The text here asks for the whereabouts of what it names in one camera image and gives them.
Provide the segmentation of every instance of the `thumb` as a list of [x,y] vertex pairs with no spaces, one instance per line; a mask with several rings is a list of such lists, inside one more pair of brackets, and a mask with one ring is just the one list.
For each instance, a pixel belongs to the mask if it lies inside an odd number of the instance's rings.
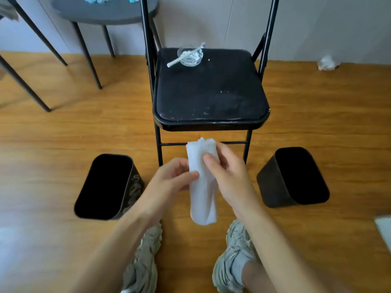
[[210,172],[215,176],[216,179],[219,179],[222,177],[222,175],[225,174],[225,170],[222,168],[222,166],[216,161],[216,159],[213,157],[210,153],[205,153],[203,155],[203,160],[210,170]]
[[197,180],[198,177],[199,177],[199,173],[197,171],[185,172],[185,173],[171,179],[171,182],[173,183],[174,190],[179,191],[183,187],[189,185],[194,180]]

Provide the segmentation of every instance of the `hand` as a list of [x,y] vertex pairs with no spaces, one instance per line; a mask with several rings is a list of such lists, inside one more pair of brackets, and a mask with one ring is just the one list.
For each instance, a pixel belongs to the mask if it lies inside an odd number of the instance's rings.
[[146,215],[150,220],[149,225],[153,226],[159,223],[175,194],[188,189],[198,176],[197,171],[189,172],[186,158],[174,158],[158,169],[134,207]]
[[257,193],[243,159],[223,143],[216,143],[216,148],[220,164],[209,153],[203,155],[203,160],[215,176],[222,196],[237,218],[243,221],[248,211],[261,209]]

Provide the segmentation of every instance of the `white sock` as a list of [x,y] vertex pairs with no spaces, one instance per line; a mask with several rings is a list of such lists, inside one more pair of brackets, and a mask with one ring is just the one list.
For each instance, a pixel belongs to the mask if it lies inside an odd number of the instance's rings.
[[248,257],[242,251],[239,251],[238,255],[235,257],[235,259],[232,262],[231,274],[234,277],[235,281],[241,286],[243,286],[243,282],[242,282],[243,267],[247,263],[247,261],[250,260],[252,260],[250,257]]

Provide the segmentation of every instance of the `forearm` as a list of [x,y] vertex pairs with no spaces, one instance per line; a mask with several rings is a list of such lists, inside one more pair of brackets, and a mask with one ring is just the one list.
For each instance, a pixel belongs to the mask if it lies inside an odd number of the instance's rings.
[[118,293],[123,273],[133,259],[148,219],[133,206],[117,223],[109,238],[94,253],[71,293]]
[[261,207],[248,211],[243,223],[278,293],[330,292]]

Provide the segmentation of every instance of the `gray sneaker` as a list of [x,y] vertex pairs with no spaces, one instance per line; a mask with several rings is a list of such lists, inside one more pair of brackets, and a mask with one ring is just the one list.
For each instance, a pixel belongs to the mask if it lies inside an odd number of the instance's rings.
[[147,230],[132,263],[124,272],[124,286],[121,293],[154,293],[158,280],[155,255],[161,245],[161,224]]
[[213,268],[213,285],[219,293],[242,293],[243,286],[240,285],[231,273],[233,260],[239,251],[245,253],[250,259],[255,260],[255,251],[251,248],[251,239],[243,223],[234,220],[227,232],[227,249],[217,259]]

